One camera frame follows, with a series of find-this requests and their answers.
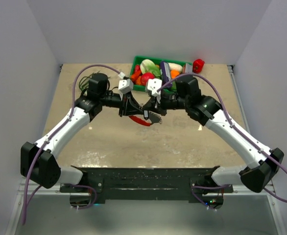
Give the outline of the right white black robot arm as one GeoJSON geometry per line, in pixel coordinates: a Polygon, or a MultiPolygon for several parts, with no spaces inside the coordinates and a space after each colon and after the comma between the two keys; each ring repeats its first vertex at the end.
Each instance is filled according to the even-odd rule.
{"type": "Polygon", "coordinates": [[[259,193],[278,172],[284,158],[279,148],[271,149],[252,137],[234,121],[221,100],[203,95],[198,81],[190,73],[172,80],[176,85],[173,98],[163,94],[163,88],[171,81],[163,83],[160,79],[149,79],[145,91],[151,97],[143,109],[165,115],[167,110],[184,109],[188,116],[202,126],[220,136],[243,159],[244,166],[218,167],[205,180],[210,192],[217,192],[223,185],[244,185],[259,193]]]}

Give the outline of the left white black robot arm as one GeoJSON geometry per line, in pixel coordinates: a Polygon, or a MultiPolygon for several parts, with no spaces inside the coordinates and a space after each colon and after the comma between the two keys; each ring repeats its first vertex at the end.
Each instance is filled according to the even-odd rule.
{"type": "Polygon", "coordinates": [[[35,143],[26,142],[21,147],[21,174],[28,181],[34,181],[44,188],[51,188],[55,184],[70,184],[77,192],[87,189],[88,180],[83,177],[82,170],[58,165],[57,157],[62,149],[104,106],[118,108],[120,116],[142,113],[132,96],[131,79],[119,81],[117,94],[109,91],[108,86],[107,75],[93,74],[87,89],[74,100],[66,116],[35,143]]]}

